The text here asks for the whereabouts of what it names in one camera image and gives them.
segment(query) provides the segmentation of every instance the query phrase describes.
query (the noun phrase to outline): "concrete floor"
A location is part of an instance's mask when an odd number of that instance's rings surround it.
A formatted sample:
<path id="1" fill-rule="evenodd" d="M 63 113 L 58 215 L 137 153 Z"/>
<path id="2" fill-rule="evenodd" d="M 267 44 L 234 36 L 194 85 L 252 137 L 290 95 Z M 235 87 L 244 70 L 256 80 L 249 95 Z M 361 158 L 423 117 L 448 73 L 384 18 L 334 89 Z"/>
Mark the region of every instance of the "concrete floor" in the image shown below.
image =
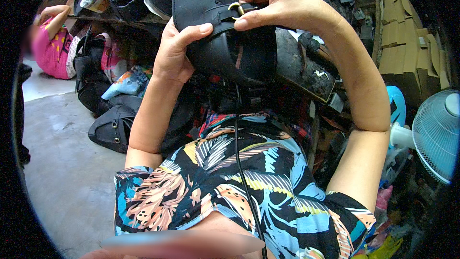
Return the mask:
<path id="1" fill-rule="evenodd" d="M 33 67 L 23 84 L 30 199 L 58 249 L 79 258 L 114 235 L 113 175 L 123 168 L 125 155 L 89 140 L 94 118 L 78 101 L 74 80 L 44 76 L 34 62 L 24 62 Z"/>

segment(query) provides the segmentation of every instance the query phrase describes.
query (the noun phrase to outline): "shirt sleeve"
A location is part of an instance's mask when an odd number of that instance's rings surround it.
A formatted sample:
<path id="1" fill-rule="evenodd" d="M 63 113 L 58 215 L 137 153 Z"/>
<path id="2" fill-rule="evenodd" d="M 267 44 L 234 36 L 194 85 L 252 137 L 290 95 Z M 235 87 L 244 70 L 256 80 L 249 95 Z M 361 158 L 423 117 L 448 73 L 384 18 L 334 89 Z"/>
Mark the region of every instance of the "shirt sleeve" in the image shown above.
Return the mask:
<path id="1" fill-rule="evenodd" d="M 329 191 L 323 202 L 329 209 L 337 236 L 339 253 L 350 258 L 374 233 L 375 216 L 355 199 L 339 192 Z"/>
<path id="2" fill-rule="evenodd" d="M 151 167 L 134 166 L 116 173 L 114 177 L 116 194 L 115 236 L 135 232 L 132 224 L 130 224 L 133 218 L 127 216 L 127 199 L 134 197 L 136 189 L 150 176 L 153 170 Z"/>

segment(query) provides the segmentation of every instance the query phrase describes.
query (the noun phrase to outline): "metal ring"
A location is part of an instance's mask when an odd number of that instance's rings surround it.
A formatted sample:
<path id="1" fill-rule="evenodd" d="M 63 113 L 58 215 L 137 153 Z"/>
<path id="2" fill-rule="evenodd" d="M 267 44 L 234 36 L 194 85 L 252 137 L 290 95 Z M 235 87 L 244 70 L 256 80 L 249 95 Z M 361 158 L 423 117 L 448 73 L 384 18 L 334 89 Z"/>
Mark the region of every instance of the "metal ring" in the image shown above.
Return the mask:
<path id="1" fill-rule="evenodd" d="M 235 6 L 238 7 L 237 11 L 238 11 L 238 14 L 240 15 L 240 17 L 243 16 L 244 15 L 244 9 L 243 9 L 243 7 L 241 6 L 241 4 L 239 2 L 233 2 L 232 4 L 230 4 L 228 10 L 231 10 Z"/>

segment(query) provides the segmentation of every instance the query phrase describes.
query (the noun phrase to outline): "electric fan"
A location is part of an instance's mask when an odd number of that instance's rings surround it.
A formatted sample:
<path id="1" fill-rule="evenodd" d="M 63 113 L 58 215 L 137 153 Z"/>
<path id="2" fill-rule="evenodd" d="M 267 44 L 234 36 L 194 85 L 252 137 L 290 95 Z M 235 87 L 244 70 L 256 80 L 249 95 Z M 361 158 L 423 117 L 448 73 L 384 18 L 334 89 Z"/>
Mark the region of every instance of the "electric fan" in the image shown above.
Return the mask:
<path id="1" fill-rule="evenodd" d="M 460 92 L 444 90 L 425 100 L 417 111 L 412 131 L 395 122 L 390 144 L 417 150 L 425 169 L 436 180 L 450 183 L 460 132 Z"/>

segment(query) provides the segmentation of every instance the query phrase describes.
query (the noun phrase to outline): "fan grille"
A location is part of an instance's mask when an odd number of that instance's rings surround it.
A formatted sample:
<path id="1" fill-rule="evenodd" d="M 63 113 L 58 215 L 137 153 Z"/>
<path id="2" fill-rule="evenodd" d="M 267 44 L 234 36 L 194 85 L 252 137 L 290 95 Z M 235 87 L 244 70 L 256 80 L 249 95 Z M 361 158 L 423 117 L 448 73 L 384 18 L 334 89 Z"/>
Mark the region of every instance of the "fan grille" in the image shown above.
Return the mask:
<path id="1" fill-rule="evenodd" d="M 444 183 L 450 183 L 459 147 L 460 118 L 445 106 L 453 93 L 459 92 L 445 90 L 425 100 L 412 124 L 412 137 L 425 168 Z"/>

